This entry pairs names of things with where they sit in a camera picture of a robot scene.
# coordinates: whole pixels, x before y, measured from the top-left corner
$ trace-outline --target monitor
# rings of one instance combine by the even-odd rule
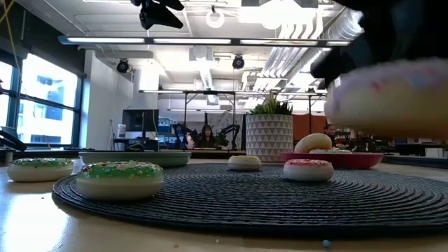
[[[128,132],[141,132],[143,125],[145,132],[156,132],[156,127],[159,125],[159,110],[125,109],[123,110],[122,124],[126,125]]]

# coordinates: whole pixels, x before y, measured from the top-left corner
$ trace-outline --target wooden table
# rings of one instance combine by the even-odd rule
[[[191,162],[227,162],[192,160]],[[376,170],[448,181],[448,171],[394,164],[379,164]],[[67,206],[51,198],[52,183],[14,183],[0,167],[0,251],[123,251],[123,252],[286,252],[324,251],[321,240],[279,240],[220,237],[162,230],[107,220]],[[448,239],[381,239],[334,241],[331,251],[448,251]]]

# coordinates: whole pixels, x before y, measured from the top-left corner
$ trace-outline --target geometric pattern planter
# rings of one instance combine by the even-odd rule
[[[280,153],[293,152],[291,115],[248,115],[246,154],[262,162],[280,162]]]

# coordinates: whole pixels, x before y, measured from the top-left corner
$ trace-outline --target person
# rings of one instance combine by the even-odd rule
[[[335,140],[335,133],[336,133],[336,129],[334,125],[331,124],[327,124],[325,125],[325,127],[323,128],[324,134],[326,134],[328,137],[330,137],[331,139],[331,146],[333,147],[337,147],[340,149],[344,149],[345,145],[342,143],[336,143]]]
[[[204,125],[202,128],[202,136],[198,141],[198,148],[216,148],[216,139],[213,136],[210,125]]]

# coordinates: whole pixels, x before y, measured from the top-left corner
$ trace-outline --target black woven placemat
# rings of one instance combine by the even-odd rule
[[[93,202],[62,179],[53,195],[105,217],[157,227],[235,235],[382,237],[448,230],[448,183],[378,171],[338,170],[326,183],[283,178],[282,166],[228,171],[226,164],[190,164],[164,171],[152,199]]]

